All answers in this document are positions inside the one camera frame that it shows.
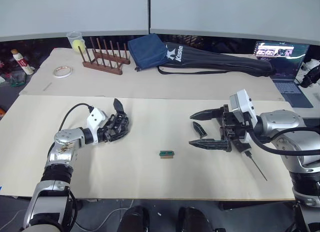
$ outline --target red label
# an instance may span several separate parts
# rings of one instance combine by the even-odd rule
[[[18,64],[22,67],[26,67],[28,66],[28,62],[23,58],[23,59],[20,59],[20,60],[17,60]]]

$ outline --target white bottle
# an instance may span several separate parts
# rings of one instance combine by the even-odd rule
[[[13,58],[18,62],[18,64],[21,66],[21,68],[24,70],[24,72],[27,75],[32,75],[34,71],[30,68],[28,62],[25,60],[25,58],[18,52],[16,49],[12,49],[11,53],[13,54]]]

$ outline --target laptop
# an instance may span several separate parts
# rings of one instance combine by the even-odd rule
[[[258,60],[269,61],[273,65],[276,72],[270,78],[283,98],[294,108],[313,108],[295,83],[308,48],[308,44],[273,41],[258,41],[254,48]]]

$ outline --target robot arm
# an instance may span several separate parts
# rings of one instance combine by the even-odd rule
[[[87,118],[87,128],[63,129],[54,136],[44,173],[36,185],[26,211],[23,228],[26,232],[68,232],[77,217],[76,199],[70,190],[78,149],[88,144],[112,142],[124,137],[129,119],[119,100],[114,99],[116,115],[108,118],[94,108]]]
[[[245,90],[232,95],[230,104],[231,111],[228,105],[224,105],[190,117],[194,120],[216,118],[221,125],[221,140],[198,139],[189,144],[207,150],[230,152],[232,141],[247,143],[251,139],[263,150],[281,155],[293,183],[300,231],[312,231],[310,227],[320,222],[320,130],[306,128],[303,119],[292,111],[276,110],[256,116]],[[276,149],[263,145],[270,142]]]

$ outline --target laptop screen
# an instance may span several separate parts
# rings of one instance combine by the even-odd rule
[[[258,41],[254,55],[258,60],[269,61],[276,72],[272,79],[292,81],[296,78],[299,68],[308,51],[308,44]]]

